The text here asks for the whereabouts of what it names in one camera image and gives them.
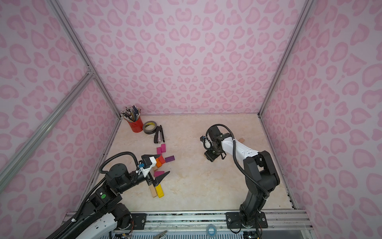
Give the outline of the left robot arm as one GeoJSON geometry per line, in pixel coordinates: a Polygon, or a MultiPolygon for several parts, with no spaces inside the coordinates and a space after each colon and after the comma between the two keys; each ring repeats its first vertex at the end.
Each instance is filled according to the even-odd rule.
{"type": "Polygon", "coordinates": [[[145,154],[138,160],[134,153],[125,151],[107,159],[98,169],[99,173],[104,175],[103,179],[85,196],[77,212],[49,235],[49,238],[75,239],[89,236],[91,233],[98,237],[105,232],[111,235],[115,229],[130,232],[143,230],[147,215],[132,214],[122,204],[122,194],[142,182],[147,182],[148,186],[159,186],[168,173],[154,178],[150,171],[157,163],[164,161],[161,157],[160,154],[145,154]],[[126,155],[132,157],[135,170],[128,171],[123,163],[113,165],[110,170],[104,170],[108,163],[126,155]]]}

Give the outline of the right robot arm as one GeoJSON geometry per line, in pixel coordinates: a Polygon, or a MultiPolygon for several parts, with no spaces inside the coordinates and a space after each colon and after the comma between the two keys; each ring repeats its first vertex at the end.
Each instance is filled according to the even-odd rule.
{"type": "Polygon", "coordinates": [[[267,219],[262,212],[270,193],[280,184],[280,177],[270,153],[257,151],[239,142],[233,132],[223,124],[214,124],[200,137],[205,148],[205,157],[214,162],[227,155],[233,157],[234,164],[244,175],[248,188],[246,199],[238,213],[227,213],[229,229],[267,228],[267,219]]]}

